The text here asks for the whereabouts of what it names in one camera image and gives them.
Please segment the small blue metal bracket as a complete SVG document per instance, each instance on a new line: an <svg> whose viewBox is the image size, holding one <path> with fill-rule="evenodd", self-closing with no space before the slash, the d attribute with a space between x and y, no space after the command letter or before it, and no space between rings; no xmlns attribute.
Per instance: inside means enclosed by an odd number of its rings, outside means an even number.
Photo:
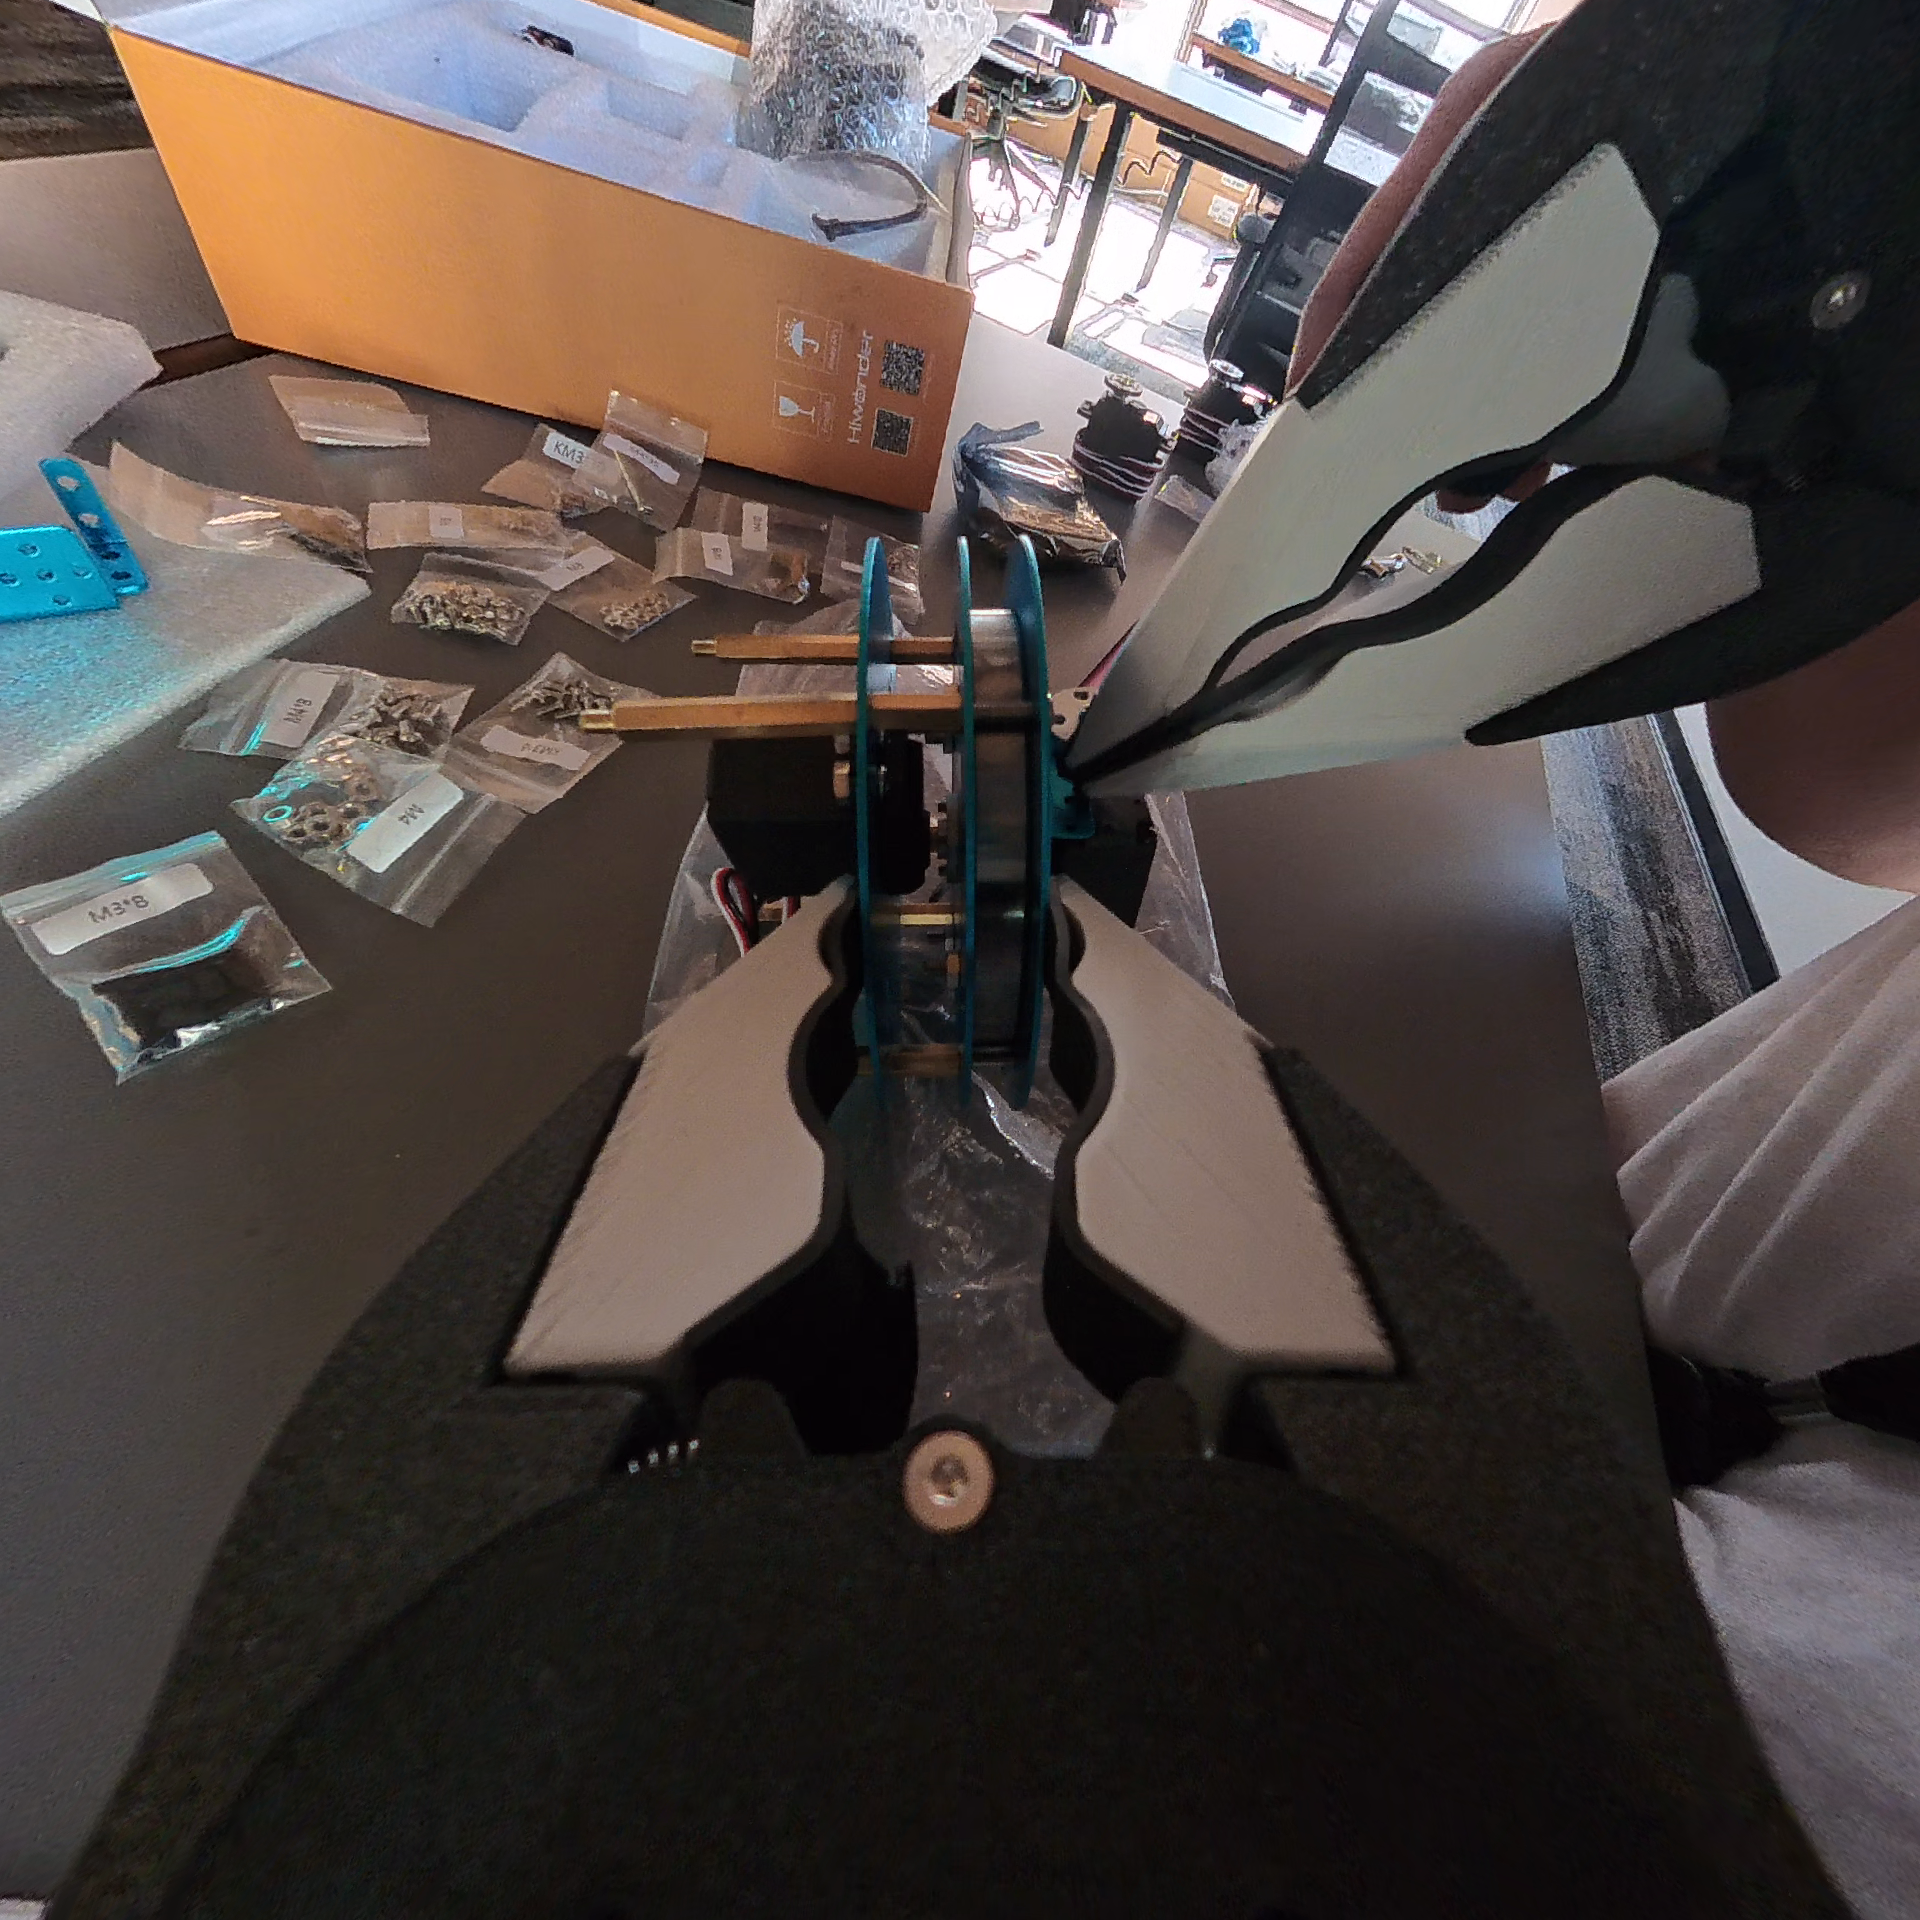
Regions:
<svg viewBox="0 0 1920 1920"><path fill-rule="evenodd" d="M66 519L0 528L0 619L116 612L154 587L133 544L77 460L42 460Z"/></svg>

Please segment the person's right hand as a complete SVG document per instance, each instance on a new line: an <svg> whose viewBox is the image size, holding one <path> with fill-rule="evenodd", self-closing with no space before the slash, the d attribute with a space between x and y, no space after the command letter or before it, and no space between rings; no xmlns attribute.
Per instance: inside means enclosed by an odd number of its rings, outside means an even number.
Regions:
<svg viewBox="0 0 1920 1920"><path fill-rule="evenodd" d="M1354 224L1346 230L1341 249L1333 255L1329 271L1319 277L1308 294L1308 309L1300 318L1300 336L1288 365L1288 393L1282 393L1288 400L1300 393L1312 359L1329 350L1333 330L1341 328L1341 312L1349 309L1354 289L1367 279L1380 255L1397 239L1429 177L1449 163L1457 134L1506 84L1506 72L1528 54L1528 47L1555 31L1555 22L1558 16L1524 30L1522 38L1479 47L1473 62L1466 62L1451 72L1451 84L1436 92L1406 157L1380 185L1380 195L1362 208Z"/></svg>

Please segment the background cardboard box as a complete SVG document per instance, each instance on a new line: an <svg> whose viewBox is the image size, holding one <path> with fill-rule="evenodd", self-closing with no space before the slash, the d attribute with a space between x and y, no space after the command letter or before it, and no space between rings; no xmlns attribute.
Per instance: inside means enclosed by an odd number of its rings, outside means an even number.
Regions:
<svg viewBox="0 0 1920 1920"><path fill-rule="evenodd" d="M1141 208L1148 224L1164 220L1172 185L1184 157L1164 145L1135 145L1123 150L1116 198ZM1261 185L1195 163L1180 187L1176 224L1233 239L1236 220L1261 208Z"/></svg>

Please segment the blue robot arm turntable base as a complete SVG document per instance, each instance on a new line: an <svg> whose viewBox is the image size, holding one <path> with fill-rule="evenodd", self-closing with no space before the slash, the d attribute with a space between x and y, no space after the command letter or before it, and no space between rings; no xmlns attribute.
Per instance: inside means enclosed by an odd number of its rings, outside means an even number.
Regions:
<svg viewBox="0 0 1920 1920"><path fill-rule="evenodd" d="M1006 560L1002 609L976 601L968 544L949 636L898 636L879 544L864 560L848 636L721 636L734 661L833 661L848 689L611 698L588 706L588 735L709 742L709 826L730 881L755 905L804 900L833 881L861 892L854 1040L871 1069L1002 1069L1025 1108L1042 1061L1052 967L1067 938L1042 900L1040 777L1052 730L1042 573L1030 536ZM956 946L956 1044L901 1044L907 927Z"/></svg>

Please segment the dark grey desk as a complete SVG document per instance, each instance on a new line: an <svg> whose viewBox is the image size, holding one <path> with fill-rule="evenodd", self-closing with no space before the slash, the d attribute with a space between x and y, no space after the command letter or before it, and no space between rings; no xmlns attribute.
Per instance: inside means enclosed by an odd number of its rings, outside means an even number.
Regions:
<svg viewBox="0 0 1920 1920"><path fill-rule="evenodd" d="M7 892L225 833L332 991L123 1090L7 931L7 1894L61 1888L281 1418L484 1175L644 1035L701 814L623 746L435 927L250 833L165 723L7 819ZM1640 1472L1640 1286L1541 746L1191 799L1242 1016L1300 1048L1558 1321Z"/></svg>

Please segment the black servo with silver horn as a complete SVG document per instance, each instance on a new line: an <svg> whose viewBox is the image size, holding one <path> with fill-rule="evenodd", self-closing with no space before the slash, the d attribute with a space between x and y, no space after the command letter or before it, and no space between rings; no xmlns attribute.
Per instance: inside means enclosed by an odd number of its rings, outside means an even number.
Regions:
<svg viewBox="0 0 1920 1920"><path fill-rule="evenodd" d="M1089 719L1094 684L1052 696L1046 760L1040 777L1042 900L1052 881L1078 881L1108 914L1141 927L1148 874L1158 862L1158 826L1142 799L1094 799L1071 781L1067 752Z"/></svg>

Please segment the wooden background table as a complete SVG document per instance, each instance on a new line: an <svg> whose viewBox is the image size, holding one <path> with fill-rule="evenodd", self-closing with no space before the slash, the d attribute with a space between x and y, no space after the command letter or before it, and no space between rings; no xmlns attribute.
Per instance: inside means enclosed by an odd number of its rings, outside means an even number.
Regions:
<svg viewBox="0 0 1920 1920"><path fill-rule="evenodd" d="M1078 217L1071 271L1062 279L1056 318L1046 328L1046 347L1067 350L1135 121L1153 124L1164 148L1180 157L1164 204L1158 239L1142 258L1141 289L1158 271L1158 258L1165 249L1165 237L1180 217L1201 163L1261 187L1288 187L1288 178L1294 178L1319 148L1308 145L1308 134L1294 138L1289 121L1261 92L1223 84L1184 62L1141 63L1108 47L1067 47L1056 63L1067 77L1078 77L1089 113L1114 113L1114 129L1096 150L1096 169Z"/></svg>

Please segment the rolling office chair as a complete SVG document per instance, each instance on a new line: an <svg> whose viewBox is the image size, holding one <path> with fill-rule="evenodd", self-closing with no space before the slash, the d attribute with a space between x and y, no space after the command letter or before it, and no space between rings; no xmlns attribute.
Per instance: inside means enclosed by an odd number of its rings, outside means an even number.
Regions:
<svg viewBox="0 0 1920 1920"><path fill-rule="evenodd" d="M1062 208L1067 185L1046 185L1040 177L1040 164L1017 145L1017 124L1067 124L1071 134L1085 134L1085 107L1085 84L1071 77L1056 62L1040 62L1006 42L983 47L962 92L962 124L976 138L976 157L987 163L987 185L995 195L995 204L980 212L983 230L1017 230L1030 217L1025 187L1034 187L1040 208Z"/></svg>

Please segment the dark shiny parts bag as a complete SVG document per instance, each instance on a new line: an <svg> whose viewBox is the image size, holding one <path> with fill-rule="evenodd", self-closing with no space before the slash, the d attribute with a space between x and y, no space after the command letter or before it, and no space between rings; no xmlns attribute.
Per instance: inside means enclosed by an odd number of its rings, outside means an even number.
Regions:
<svg viewBox="0 0 1920 1920"><path fill-rule="evenodd" d="M1030 536L1040 564L1114 568L1125 578L1123 536L1089 504L1085 479L1067 456L1034 444L1040 419L1019 429L976 425L949 456L965 534L994 552Z"/></svg>

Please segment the white foam cutout frame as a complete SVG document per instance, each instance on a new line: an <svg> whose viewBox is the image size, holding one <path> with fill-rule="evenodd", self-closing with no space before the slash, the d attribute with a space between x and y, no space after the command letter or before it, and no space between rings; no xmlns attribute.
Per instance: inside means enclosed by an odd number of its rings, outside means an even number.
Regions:
<svg viewBox="0 0 1920 1920"><path fill-rule="evenodd" d="M0 294L0 490L25 488L39 460L66 456L158 374L129 320Z"/></svg>

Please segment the black slatted chair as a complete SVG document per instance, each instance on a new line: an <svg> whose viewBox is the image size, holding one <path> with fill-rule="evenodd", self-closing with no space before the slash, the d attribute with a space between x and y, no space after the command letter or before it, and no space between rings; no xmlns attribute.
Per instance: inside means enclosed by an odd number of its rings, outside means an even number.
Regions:
<svg viewBox="0 0 1920 1920"><path fill-rule="evenodd" d="M1308 294L1362 208L1397 169L1425 107L1397 107L1394 87L1363 84L1354 107L1321 134L1282 208L1242 239L1223 302L1207 320L1207 359L1227 359L1249 388L1282 394Z"/></svg>

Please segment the group of small screw bags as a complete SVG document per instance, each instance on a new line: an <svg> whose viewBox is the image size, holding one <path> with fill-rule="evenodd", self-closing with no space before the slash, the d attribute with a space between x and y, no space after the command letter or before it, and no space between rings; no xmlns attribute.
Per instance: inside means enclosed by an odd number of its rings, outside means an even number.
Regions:
<svg viewBox="0 0 1920 1920"><path fill-rule="evenodd" d="M771 599L800 601L812 587L804 552L747 552L721 528L661 534L650 568L527 496L373 502L350 516L205 490L129 444L111 449L111 516L159 536L165 555L250 555L254 568L281 564L332 593L366 582L366 552L419 548L389 619L480 642L526 642L543 609L629 642L689 609L693 578L721 582L727 560L740 587L755 564ZM211 684L178 751L250 760L267 781L232 803L243 826L350 898L433 927L535 814L611 760L615 735L588 730L588 714L620 698L644 689L564 653L480 719L471 684L256 659ZM116 1081L326 991L211 826L9 892L7 924L77 1006Z"/></svg>

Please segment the orange cardboard box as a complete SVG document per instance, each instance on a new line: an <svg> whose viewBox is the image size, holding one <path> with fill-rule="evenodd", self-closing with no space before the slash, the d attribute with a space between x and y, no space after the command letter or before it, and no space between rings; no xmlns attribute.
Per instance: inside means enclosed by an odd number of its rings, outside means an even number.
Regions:
<svg viewBox="0 0 1920 1920"><path fill-rule="evenodd" d="M615 393L740 469L930 511L976 294L232 62L283 5L103 5L236 336L598 429ZM562 5L588 30L659 30Z"/></svg>

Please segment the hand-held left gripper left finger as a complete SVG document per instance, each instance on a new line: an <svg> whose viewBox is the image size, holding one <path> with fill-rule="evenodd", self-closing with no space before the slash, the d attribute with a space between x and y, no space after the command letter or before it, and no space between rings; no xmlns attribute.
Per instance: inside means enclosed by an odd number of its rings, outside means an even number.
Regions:
<svg viewBox="0 0 1920 1920"><path fill-rule="evenodd" d="M504 1372L670 1379L833 1268L854 999L861 892L833 881L638 1044Z"/></svg>

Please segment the white foam sheet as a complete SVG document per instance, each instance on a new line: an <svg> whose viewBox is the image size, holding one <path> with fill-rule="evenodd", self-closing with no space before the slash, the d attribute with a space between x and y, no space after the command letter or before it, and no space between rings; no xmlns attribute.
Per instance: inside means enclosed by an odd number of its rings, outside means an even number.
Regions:
<svg viewBox="0 0 1920 1920"><path fill-rule="evenodd" d="M0 810L205 698L237 668L291 653L366 582L317 560L232 555L133 528L154 587L116 612L0 632Z"/></svg>

